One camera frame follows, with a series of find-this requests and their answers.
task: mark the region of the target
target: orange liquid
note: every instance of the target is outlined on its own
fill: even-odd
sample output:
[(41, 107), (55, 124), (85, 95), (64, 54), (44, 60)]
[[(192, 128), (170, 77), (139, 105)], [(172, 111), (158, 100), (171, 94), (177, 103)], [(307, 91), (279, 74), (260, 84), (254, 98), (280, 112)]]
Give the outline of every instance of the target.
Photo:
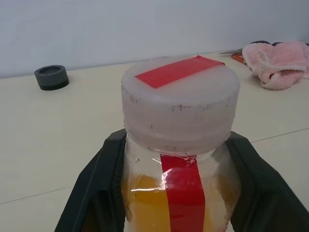
[[(238, 199), (238, 191), (232, 190), (225, 178), (218, 178), (211, 196), (224, 199), (231, 210)], [(126, 217), (130, 232), (170, 232), (169, 204), (162, 181), (145, 175), (131, 176), (122, 186)], [(206, 199), (204, 232), (215, 232)]]

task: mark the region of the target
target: white surface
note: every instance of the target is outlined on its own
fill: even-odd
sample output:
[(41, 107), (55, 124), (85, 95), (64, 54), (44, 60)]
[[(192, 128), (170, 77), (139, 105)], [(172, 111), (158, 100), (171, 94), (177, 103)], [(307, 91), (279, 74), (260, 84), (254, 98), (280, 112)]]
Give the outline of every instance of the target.
[(308, 8), (308, 0), (5, 0), (0, 76), (52, 64), (72, 69), (219, 51), (257, 40), (309, 42)]
[(125, 128), (133, 140), (164, 154), (188, 156), (209, 152), (228, 139), (240, 83), (235, 73), (219, 62), (215, 67), (158, 88), (135, 77), (183, 61), (191, 65), (211, 62), (188, 56), (138, 62), (125, 72), (121, 93)]
[[(262, 140), (254, 147), (309, 209), (309, 81), (270, 91), (243, 64), (220, 60), (241, 82), (234, 131)], [(0, 80), (0, 231), (54, 230), (69, 189), (18, 199), (74, 185), (105, 138), (123, 127), (120, 80), (130, 66), (71, 71), (70, 84), (51, 92), (34, 76)]]

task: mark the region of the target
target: bottle cap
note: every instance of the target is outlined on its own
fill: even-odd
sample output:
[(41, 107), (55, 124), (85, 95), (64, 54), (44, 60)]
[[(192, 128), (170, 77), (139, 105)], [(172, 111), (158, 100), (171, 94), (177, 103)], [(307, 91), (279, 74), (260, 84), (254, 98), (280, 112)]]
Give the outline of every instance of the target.
[(235, 73), (200, 56), (145, 60), (122, 78), (125, 128), (163, 153), (211, 151), (230, 136), (239, 92)]
[(69, 84), (66, 69), (62, 65), (50, 65), (42, 67), (34, 72), (38, 84), (42, 90), (55, 90)]

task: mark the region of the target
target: white table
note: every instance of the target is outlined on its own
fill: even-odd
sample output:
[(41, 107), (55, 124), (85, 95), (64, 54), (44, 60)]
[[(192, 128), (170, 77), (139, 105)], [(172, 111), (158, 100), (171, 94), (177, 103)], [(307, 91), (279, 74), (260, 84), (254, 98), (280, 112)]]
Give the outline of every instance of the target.
[[(245, 65), (207, 56), (240, 78), (233, 130), (309, 210), (309, 80), (270, 91)], [(80, 171), (123, 127), (120, 81), (130, 66), (70, 71), (70, 84), (55, 91), (40, 90), (34, 76), (0, 79), (0, 231), (54, 230)]]

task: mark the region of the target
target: white bottle cap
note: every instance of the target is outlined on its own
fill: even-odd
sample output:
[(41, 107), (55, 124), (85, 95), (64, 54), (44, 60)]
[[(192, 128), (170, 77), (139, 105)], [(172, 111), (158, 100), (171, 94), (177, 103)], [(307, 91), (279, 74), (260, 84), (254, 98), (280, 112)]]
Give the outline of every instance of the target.
[(218, 65), (159, 88), (135, 76), (189, 57), (145, 60), (122, 78), (125, 128), (141, 146), (162, 153), (192, 155), (211, 151), (231, 133), (239, 80)]

